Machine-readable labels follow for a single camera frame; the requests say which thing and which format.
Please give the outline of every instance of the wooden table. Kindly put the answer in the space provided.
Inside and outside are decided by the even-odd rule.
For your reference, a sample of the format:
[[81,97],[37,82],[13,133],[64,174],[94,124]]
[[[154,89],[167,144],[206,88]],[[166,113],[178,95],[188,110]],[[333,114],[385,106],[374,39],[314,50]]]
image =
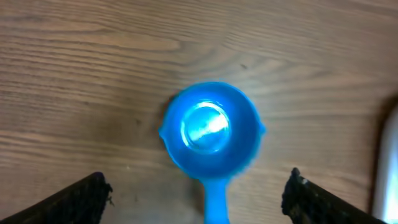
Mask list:
[[0,218],[100,170],[103,223],[201,223],[201,188],[157,129],[203,80],[242,89],[268,128],[231,223],[290,223],[293,167],[369,211],[397,59],[395,0],[2,0]]

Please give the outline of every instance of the white object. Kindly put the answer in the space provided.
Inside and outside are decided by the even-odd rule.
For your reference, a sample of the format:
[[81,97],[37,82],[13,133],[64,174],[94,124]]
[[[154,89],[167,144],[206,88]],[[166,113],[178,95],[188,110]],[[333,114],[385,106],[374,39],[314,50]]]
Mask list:
[[398,106],[382,134],[374,196],[373,216],[398,224]]

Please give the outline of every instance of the cup handle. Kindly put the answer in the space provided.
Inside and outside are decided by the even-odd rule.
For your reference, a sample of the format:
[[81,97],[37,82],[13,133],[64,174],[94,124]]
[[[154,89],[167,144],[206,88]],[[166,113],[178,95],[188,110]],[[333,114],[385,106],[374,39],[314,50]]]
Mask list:
[[226,204],[228,180],[202,181],[205,187],[205,224],[229,224]]

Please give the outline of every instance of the measuring cup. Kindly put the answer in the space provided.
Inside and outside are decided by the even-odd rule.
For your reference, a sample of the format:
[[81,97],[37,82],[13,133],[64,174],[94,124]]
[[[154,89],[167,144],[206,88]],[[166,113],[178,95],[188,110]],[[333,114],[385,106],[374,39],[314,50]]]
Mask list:
[[265,127],[250,100],[221,82],[192,85],[159,130],[176,165],[205,188],[205,224],[227,224],[226,187],[256,156]]

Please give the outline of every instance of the wood grain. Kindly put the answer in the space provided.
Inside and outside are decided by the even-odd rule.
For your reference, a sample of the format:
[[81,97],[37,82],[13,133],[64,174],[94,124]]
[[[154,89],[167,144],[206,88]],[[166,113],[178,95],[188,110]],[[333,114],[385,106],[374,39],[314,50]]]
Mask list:
[[295,166],[369,211],[397,40],[394,0],[2,0],[0,218],[100,170],[103,223],[201,223],[200,188],[157,128],[203,80],[242,89],[268,128],[229,188],[231,223],[290,223]]

